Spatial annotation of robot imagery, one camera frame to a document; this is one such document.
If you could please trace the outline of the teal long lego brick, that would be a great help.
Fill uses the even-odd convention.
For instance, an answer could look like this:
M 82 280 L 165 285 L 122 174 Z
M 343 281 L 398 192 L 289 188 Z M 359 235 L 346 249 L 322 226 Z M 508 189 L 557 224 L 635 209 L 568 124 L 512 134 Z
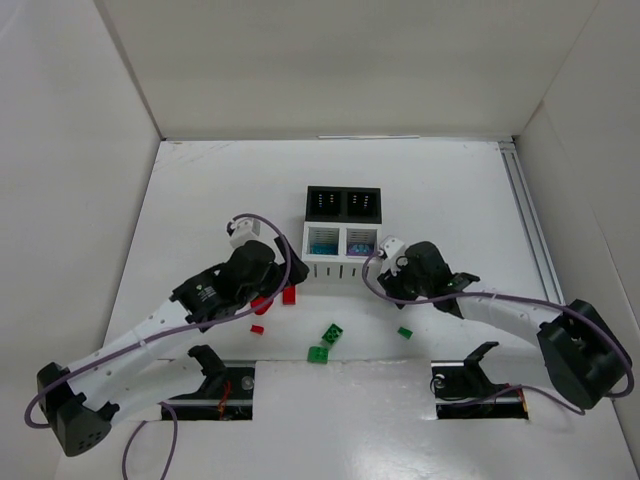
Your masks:
M 321 244 L 316 243 L 310 247 L 310 254 L 313 255 L 337 255 L 338 254 L 338 245 L 337 244 Z

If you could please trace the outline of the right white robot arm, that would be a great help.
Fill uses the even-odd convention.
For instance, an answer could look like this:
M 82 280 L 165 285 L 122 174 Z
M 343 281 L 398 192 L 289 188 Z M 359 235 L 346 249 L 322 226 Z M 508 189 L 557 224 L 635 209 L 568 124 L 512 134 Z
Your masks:
M 372 292 L 398 308 L 430 304 L 438 311 L 489 325 L 539 348 L 553 388 L 580 411 L 635 387 L 632 360 L 588 302 L 562 305 L 501 293 L 467 272 L 453 272 L 435 244 L 384 239 Z

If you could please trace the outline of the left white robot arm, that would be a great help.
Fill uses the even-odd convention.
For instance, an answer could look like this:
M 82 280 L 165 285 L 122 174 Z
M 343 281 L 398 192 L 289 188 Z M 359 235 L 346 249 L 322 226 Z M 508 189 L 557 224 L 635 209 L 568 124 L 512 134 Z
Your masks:
M 286 241 L 275 243 L 246 241 L 227 261 L 184 281 L 111 344 L 66 367 L 52 362 L 38 372 L 38 404 L 66 456 L 94 448 L 115 424 L 152 404 L 220 388 L 227 368 L 204 343 L 205 333 L 309 274 Z

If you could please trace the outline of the dark green lego brick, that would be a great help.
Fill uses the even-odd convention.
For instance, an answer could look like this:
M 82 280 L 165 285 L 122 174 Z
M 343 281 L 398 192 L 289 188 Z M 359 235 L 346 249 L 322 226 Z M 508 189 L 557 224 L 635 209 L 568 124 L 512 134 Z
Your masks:
M 322 341 L 331 348 L 343 335 L 344 330 L 337 324 L 331 324 L 322 335 Z

